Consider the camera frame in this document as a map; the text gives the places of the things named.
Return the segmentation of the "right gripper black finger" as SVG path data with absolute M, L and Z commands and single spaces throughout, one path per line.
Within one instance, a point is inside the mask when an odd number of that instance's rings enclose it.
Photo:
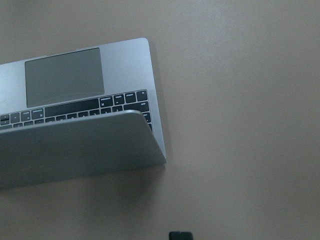
M 189 231 L 171 231 L 169 240 L 193 240 L 193 234 Z

